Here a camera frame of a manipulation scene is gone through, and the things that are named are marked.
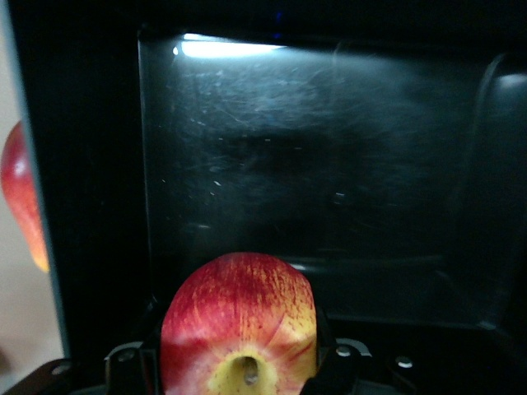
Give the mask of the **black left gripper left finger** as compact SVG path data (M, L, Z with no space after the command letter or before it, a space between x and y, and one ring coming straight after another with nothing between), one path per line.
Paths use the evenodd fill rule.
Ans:
M160 371L160 341L161 341L162 319L148 333L145 341L140 347L142 362L142 376L145 382L147 394L163 394Z

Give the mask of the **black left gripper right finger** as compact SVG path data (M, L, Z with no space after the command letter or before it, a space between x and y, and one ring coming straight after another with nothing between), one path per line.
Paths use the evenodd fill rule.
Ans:
M321 307L316 308L316 323L317 371L305 382L305 394L352 394L357 383L359 351L337 342Z

